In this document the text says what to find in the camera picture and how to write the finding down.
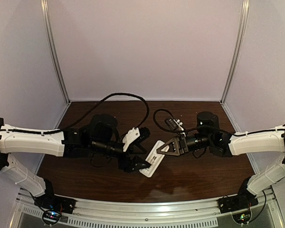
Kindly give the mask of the white remote control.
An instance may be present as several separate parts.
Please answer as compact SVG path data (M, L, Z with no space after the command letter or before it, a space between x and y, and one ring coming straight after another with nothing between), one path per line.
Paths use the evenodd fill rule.
M152 150L148 154L147 158L145 159L149 164L149 168L140 169L139 172L146 176L147 178L151 178L152 175L155 173L157 168L159 167L160 163L164 159L164 154L157 153L157 149L159 149L161 146L163 146L165 142L158 140L155 145L153 146Z

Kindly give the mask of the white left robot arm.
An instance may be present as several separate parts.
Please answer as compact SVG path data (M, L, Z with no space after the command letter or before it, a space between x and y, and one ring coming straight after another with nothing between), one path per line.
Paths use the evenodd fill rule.
M134 127L121 142L117 120L108 114L96 114L90 124L79 129L37 130L17 128L0 118L0 171L37 199L54 198L52 183L36 176L13 153L41 153L62 158L86 158L94 154L117 159L118 168L133 172L149 168L150 163L134 152L133 146L149 137L148 128Z

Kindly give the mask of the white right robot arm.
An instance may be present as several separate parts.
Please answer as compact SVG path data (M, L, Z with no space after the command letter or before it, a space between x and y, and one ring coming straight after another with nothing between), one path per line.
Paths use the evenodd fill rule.
M271 129L244 133L229 133L219 128L219 118L212 112L197 114L196 133L183 129L174 119L166 119L170 133L176 136L159 147L158 154L181 156L183 154L209 150L218 157L233 157L247 153L280 152L282 155L263 171L245 179L238 196L253 199L261 191L285 177L285 123Z

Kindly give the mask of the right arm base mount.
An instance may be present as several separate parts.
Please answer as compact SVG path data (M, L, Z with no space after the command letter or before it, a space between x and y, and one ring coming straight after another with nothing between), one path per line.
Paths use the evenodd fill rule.
M241 184L237 195L224 196L218 199L220 213L235 212L243 210L232 215L233 220L240 225L248 224L252 219L251 207L258 204L255 195L247 190L248 179Z

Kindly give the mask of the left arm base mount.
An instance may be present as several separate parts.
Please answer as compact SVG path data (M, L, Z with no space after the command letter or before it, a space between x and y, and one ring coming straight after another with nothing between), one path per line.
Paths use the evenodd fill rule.
M63 214L72 214L76 205L75 199L57 195L32 198L34 204L43 211L41 219L48 226L57 224Z

